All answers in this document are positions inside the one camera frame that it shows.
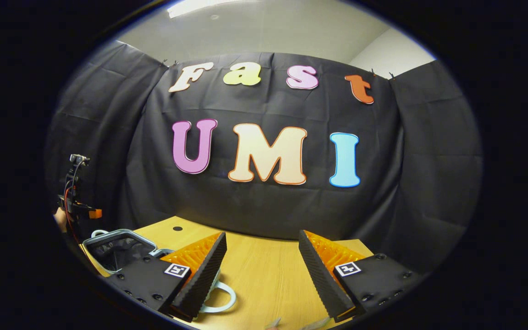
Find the white wall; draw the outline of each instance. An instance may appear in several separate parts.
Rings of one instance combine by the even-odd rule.
[[[396,29],[388,29],[377,37],[350,65],[366,71],[374,69],[380,77],[390,79],[417,66],[434,61],[435,58],[423,47]]]

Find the ceiling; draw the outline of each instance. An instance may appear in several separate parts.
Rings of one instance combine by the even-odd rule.
[[[117,39],[159,59],[281,52],[350,63],[388,25],[339,0],[246,0],[170,19],[157,10]]]

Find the foam letter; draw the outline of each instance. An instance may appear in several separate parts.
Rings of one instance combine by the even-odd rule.
[[[314,77],[317,73],[313,67],[294,65],[286,71],[289,75],[286,83],[294,89],[313,89],[319,85],[319,81]]]
[[[335,174],[329,183],[336,187],[355,187],[360,184],[356,175],[356,144],[360,139],[354,134],[333,133],[329,140],[335,144]]]
[[[260,180],[266,181],[280,161],[274,181],[280,184],[304,184],[307,177],[303,173],[302,148],[307,131],[299,127],[285,127],[272,147],[264,132],[256,124],[239,124],[233,128],[237,134],[237,156],[235,168],[229,172],[229,180],[249,182],[254,178],[250,171],[250,159],[254,162]]]
[[[178,81],[168,89],[168,92],[180,92],[189,88],[189,79],[196,82],[205,70],[211,70],[213,68],[213,62],[201,63],[197,65],[191,65],[183,67],[181,76],[178,77]]]
[[[352,94],[362,103],[371,105],[374,102],[372,96],[366,94],[366,88],[370,88],[370,84],[365,82],[359,75],[346,76],[346,81],[352,85]]]
[[[174,131],[174,144],[172,145],[172,157],[179,170],[196,175],[203,172],[211,157],[211,132],[217,127],[215,119],[203,119],[197,122],[197,128],[201,132],[199,136],[199,156],[190,160],[187,157],[187,132],[191,129],[189,121],[177,121],[172,125]]]
[[[226,84],[244,84],[252,86],[261,81],[258,75],[262,67],[258,63],[245,62],[232,65],[226,75],[224,75],[224,83]]]

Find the wooden table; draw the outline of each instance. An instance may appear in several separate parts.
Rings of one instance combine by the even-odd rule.
[[[181,227],[182,230],[176,231],[174,227]],[[219,231],[179,217],[135,230],[158,248],[174,250]],[[200,330],[263,330],[264,326],[280,317],[279,330],[299,330],[327,317],[300,255],[298,242],[229,231],[226,231],[226,239],[227,252],[221,264],[220,281],[236,292],[235,305],[222,313],[200,313],[197,321],[192,323],[175,320]],[[362,255],[373,255],[360,240],[338,242]],[[93,263],[102,275],[109,276]],[[214,290],[207,305],[217,307],[228,301],[226,292]],[[322,329],[335,325],[331,319]]]

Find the purple letter u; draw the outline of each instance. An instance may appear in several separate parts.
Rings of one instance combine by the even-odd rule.
[[[187,132],[191,129],[190,121],[177,121],[172,125],[174,131],[174,144],[172,146],[172,156],[176,167],[185,173],[197,175],[203,172],[211,157],[211,132],[217,127],[215,119],[203,119],[197,122],[197,128],[201,132],[199,136],[199,156],[197,159],[187,158]]]

